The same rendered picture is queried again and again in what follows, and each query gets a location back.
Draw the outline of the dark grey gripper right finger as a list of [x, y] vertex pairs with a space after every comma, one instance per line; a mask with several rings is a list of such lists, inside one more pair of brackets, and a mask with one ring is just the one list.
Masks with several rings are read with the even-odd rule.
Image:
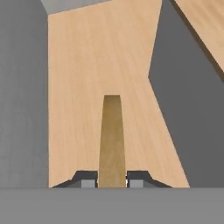
[[128, 188], [170, 188], [169, 185], [155, 180], [148, 171], [127, 171]]

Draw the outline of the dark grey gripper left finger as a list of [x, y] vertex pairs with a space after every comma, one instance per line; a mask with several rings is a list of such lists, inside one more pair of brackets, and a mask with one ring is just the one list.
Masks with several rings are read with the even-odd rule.
[[97, 188], [98, 171], [77, 171], [73, 177], [54, 188]]

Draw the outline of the grey counter base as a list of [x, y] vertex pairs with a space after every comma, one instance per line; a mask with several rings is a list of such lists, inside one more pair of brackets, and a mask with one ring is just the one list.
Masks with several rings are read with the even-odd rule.
[[224, 187], [224, 72], [175, 0], [162, 0], [149, 80], [191, 187]]

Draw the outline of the grey cabinet run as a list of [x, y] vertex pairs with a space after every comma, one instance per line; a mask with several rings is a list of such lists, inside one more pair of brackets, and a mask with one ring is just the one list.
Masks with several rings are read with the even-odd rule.
[[48, 186], [47, 14], [0, 0], [0, 187]]

